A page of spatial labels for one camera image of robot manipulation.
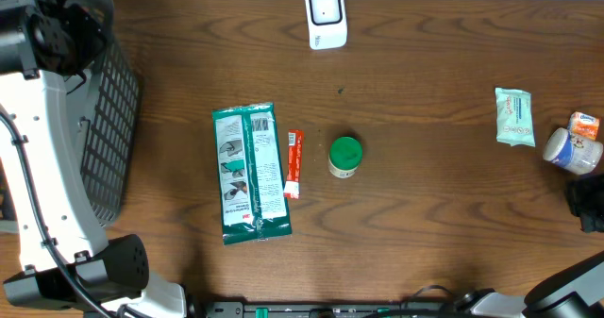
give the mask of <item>blue and white container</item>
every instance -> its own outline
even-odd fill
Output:
[[[544,159],[576,175],[592,172],[602,157],[602,143],[558,128],[545,145]]]

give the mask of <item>green wipes package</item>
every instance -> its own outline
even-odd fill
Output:
[[[292,234],[273,104],[216,110],[212,118],[224,244]]]

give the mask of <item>label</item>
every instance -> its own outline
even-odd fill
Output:
[[[220,190],[225,225],[251,224],[254,220],[247,185],[247,161],[243,151],[241,115],[216,120]]]
[[[587,114],[581,114],[579,116],[579,121],[581,121],[583,124],[586,124],[586,125],[593,125],[596,123],[596,120],[597,119],[595,117],[589,116]]]
[[[522,126],[523,113],[522,113],[522,99],[517,96],[508,96],[506,99],[506,111],[509,115],[513,115],[515,123],[512,126],[504,126],[504,132],[511,132],[517,134],[530,134],[531,129],[528,126]]]
[[[339,178],[347,178],[347,177],[351,177],[355,174],[355,172],[357,171],[357,168],[359,168],[359,166],[351,169],[351,170],[341,170],[340,168],[336,167],[333,165],[333,163],[331,163],[331,159],[329,159],[329,171],[336,177]]]
[[[275,119],[270,112],[250,115],[254,141],[254,159],[263,219],[287,215],[275,134]]]
[[[551,162],[577,175],[590,173],[599,160],[596,156],[599,144],[569,132],[560,153]]]
[[[288,173],[285,181],[283,194],[287,198],[298,199],[300,197],[300,164],[302,162],[302,142],[304,132],[301,130],[290,130],[288,148]]]

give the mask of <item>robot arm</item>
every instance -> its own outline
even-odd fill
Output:
[[[8,301],[103,316],[186,317],[184,290],[149,271],[137,236],[108,241],[103,213],[93,210],[80,174],[64,77],[84,75],[105,57],[99,54],[109,48],[107,28],[80,6],[64,8],[65,0],[0,2],[0,157],[19,219],[23,268],[4,283]],[[75,88],[90,96],[91,87]],[[108,151],[102,158],[109,159]],[[109,196],[100,186],[94,193]]]
[[[542,281],[526,297],[476,296],[470,312],[507,318],[604,317],[604,252]]]

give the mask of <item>green lid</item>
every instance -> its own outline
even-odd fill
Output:
[[[341,137],[331,145],[329,159],[338,169],[349,171],[356,168],[362,160],[361,144],[353,138]]]

